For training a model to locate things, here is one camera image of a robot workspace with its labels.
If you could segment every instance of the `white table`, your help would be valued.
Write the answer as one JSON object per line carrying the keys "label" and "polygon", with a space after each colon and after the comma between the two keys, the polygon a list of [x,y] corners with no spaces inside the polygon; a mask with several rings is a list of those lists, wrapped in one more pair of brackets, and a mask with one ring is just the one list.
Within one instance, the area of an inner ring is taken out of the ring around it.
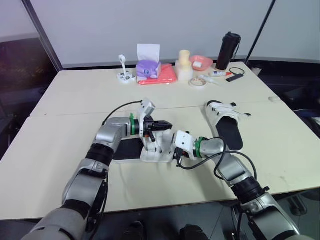
{"label": "white table", "polygon": [[[142,98],[151,99],[157,109],[170,109],[203,106],[208,99],[238,104],[265,102],[276,96],[243,62],[231,63],[230,66],[244,69],[244,77],[232,83],[225,81],[224,77],[217,78],[221,86],[207,84],[204,89],[193,89],[187,82],[123,84],[116,78],[121,69],[60,71],[31,116],[106,113]],[[135,109],[134,105],[126,108]]]}

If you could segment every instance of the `black wire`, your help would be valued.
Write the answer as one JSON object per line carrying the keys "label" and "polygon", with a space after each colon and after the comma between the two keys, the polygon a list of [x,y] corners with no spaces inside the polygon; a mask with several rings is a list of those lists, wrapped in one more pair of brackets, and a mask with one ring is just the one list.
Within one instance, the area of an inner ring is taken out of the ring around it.
{"label": "black wire", "polygon": [[123,104],[123,105],[117,107],[115,110],[113,110],[113,111],[105,118],[105,120],[102,122],[102,125],[105,125],[105,124],[106,124],[106,121],[110,118],[110,116],[111,116],[112,114],[114,114],[117,110],[119,110],[120,108],[123,108],[123,107],[125,107],[125,106],[130,105],[130,104],[140,104],[140,103],[142,103],[142,100],[140,100],[140,101],[128,102],[128,103],[126,103],[126,104]]}
{"label": "black wire", "polygon": [[215,138],[219,138],[223,141],[223,151],[222,151],[222,156],[220,158],[220,160],[218,161],[218,163],[215,165],[215,168],[213,170],[213,174],[220,180],[223,180],[223,178],[221,176],[219,176],[217,174],[217,170],[218,170],[218,167],[220,166],[220,164],[222,163],[222,161],[224,160],[225,158],[225,153],[226,153],[226,150],[227,150],[227,143],[226,141],[222,138],[222,137],[215,137]]}
{"label": "black wire", "polygon": [[237,227],[236,227],[236,225],[235,225],[235,217],[236,217],[235,206],[230,207],[230,210],[231,210],[232,225],[233,225],[234,230],[235,230],[236,233],[237,233]]}
{"label": "black wire", "polygon": [[102,206],[102,209],[101,209],[100,217],[99,217],[99,219],[98,219],[98,221],[96,223],[94,231],[93,231],[92,235],[90,236],[89,240],[93,240],[94,239],[94,237],[95,237],[96,233],[98,232],[98,229],[99,229],[99,227],[101,225],[102,218],[104,217],[104,212],[105,212],[105,209],[106,209],[107,197],[108,197],[108,182],[109,182],[108,181],[108,179],[109,179],[108,175],[107,175],[106,179],[107,179],[106,180],[107,187],[106,187],[105,192],[104,192],[104,200],[103,200],[103,206]]}
{"label": "black wire", "polygon": [[239,70],[242,71],[242,74],[243,74],[243,75],[246,73],[245,70],[243,70],[243,69],[240,68],[240,67],[231,67],[231,68],[229,69],[229,72],[232,73],[233,75],[237,75],[237,74],[239,74],[239,73],[235,73],[235,72],[231,71],[231,69],[239,69]]}
{"label": "black wire", "polygon": [[236,238],[238,240],[240,240],[240,229],[241,229],[241,221],[242,221],[242,215],[243,214],[244,213],[242,211],[239,213],[238,225],[237,225],[237,228],[236,228]]}
{"label": "black wire", "polygon": [[219,154],[214,154],[214,155],[206,158],[205,160],[203,160],[203,161],[201,161],[201,162],[199,162],[199,163],[197,163],[196,165],[193,165],[193,166],[189,166],[189,167],[188,167],[188,166],[182,166],[180,163],[178,163],[177,166],[178,166],[179,168],[184,169],[184,170],[192,170],[192,169],[195,169],[195,168],[201,166],[202,164],[206,163],[207,161],[215,158],[216,156],[222,155],[221,158],[220,158],[220,160],[219,160],[219,162],[218,162],[218,164],[220,165],[221,162],[222,162],[222,160],[223,160],[224,157],[225,157],[225,152],[226,152],[226,149],[227,149],[227,144],[226,144],[225,140],[224,140],[222,137],[220,137],[220,136],[214,137],[213,139],[221,139],[221,140],[223,141],[223,151],[222,151],[222,152],[220,152]]}
{"label": "black wire", "polygon": [[219,152],[219,153],[216,153],[208,158],[206,158],[205,160],[199,162],[198,164],[196,165],[193,165],[193,166],[190,166],[190,167],[185,167],[185,166],[182,166],[180,163],[177,165],[179,168],[182,168],[184,170],[192,170],[192,169],[195,169],[199,166],[201,166],[202,164],[205,164],[207,161],[217,157],[217,156],[220,156],[220,155],[224,155],[224,154],[238,154],[238,155],[241,155],[243,157],[245,157],[249,163],[251,164],[252,166],[252,169],[253,169],[253,175],[254,175],[254,178],[257,180],[258,179],[258,175],[257,175],[257,169],[256,169],[256,166],[254,165],[254,163],[252,162],[252,160],[247,156],[245,155],[244,153],[242,152],[239,152],[239,151],[222,151],[222,152]]}

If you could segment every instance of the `green ring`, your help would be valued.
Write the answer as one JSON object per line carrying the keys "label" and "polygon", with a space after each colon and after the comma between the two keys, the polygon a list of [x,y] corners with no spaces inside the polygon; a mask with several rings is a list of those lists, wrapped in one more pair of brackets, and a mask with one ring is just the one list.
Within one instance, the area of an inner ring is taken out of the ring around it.
{"label": "green ring", "polygon": [[203,141],[204,137],[201,136],[199,137],[199,140],[195,142],[195,154],[197,158],[202,158],[201,154],[200,154],[200,145],[201,142]]}
{"label": "green ring", "polygon": [[131,135],[135,135],[135,120],[134,120],[134,115],[130,113],[130,123],[131,123]]}

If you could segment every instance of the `small bottle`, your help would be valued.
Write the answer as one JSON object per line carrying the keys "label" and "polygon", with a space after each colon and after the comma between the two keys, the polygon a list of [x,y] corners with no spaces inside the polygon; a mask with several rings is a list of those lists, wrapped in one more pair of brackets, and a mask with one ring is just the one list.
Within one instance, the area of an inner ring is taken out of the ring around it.
{"label": "small bottle", "polygon": [[190,52],[188,50],[181,50],[179,52],[179,60],[175,61],[175,73],[178,81],[187,82],[194,76],[194,70],[189,58]]}
{"label": "small bottle", "polygon": [[231,75],[231,72],[225,72],[225,71],[212,71],[210,72],[211,77],[223,77],[223,76],[229,76]]}

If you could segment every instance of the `purple tissue box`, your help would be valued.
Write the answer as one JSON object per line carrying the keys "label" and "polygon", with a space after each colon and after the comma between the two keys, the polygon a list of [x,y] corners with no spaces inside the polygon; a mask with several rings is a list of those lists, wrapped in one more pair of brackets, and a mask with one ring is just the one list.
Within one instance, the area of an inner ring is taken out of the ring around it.
{"label": "purple tissue box", "polygon": [[138,77],[157,79],[161,72],[161,62],[141,60],[136,64],[135,70]]}

